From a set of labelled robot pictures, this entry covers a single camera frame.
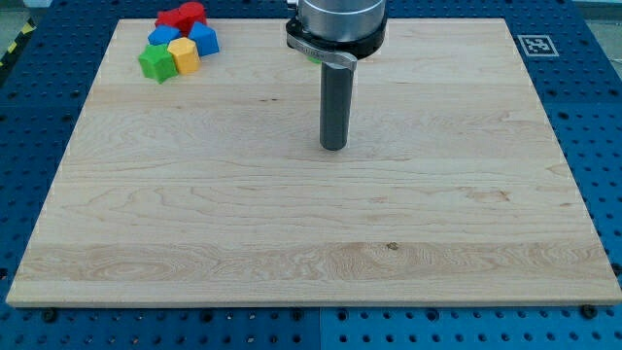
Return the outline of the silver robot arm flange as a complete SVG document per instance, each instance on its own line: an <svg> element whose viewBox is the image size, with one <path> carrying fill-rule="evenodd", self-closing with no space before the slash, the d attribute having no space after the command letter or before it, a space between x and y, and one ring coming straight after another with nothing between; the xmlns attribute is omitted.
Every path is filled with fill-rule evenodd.
<svg viewBox="0 0 622 350"><path fill-rule="evenodd" d="M333 68L355 71L380 49L387 24L385 0L286 0L287 45Z"/></svg>

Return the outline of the green block behind arm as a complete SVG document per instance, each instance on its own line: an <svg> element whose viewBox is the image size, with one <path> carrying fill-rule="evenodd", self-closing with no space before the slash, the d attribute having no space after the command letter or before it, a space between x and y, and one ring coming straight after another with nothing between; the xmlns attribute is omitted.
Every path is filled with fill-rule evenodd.
<svg viewBox="0 0 622 350"><path fill-rule="evenodd" d="M320 59L314 58L312 56L307 56L307 60L314 64L321 64L322 61Z"/></svg>

